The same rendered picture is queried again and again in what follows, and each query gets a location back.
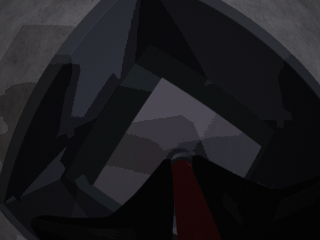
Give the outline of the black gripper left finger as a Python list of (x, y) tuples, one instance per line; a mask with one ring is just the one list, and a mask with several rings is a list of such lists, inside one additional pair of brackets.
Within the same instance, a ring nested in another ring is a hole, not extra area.
[(173, 175), (171, 159), (137, 193), (105, 217), (37, 216), (31, 227), (41, 240), (172, 240)]

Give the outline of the dark red peg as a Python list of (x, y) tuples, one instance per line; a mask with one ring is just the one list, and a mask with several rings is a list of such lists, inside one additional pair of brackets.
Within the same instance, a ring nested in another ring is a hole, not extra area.
[(177, 240), (223, 240), (191, 164), (185, 160), (175, 161), (172, 175)]

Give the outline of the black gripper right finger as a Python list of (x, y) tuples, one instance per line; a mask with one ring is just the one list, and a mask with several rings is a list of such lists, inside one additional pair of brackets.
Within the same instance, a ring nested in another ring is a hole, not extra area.
[(269, 189), (204, 156), (192, 156), (192, 169), (223, 240), (273, 240), (281, 224), (320, 204), (320, 175)]

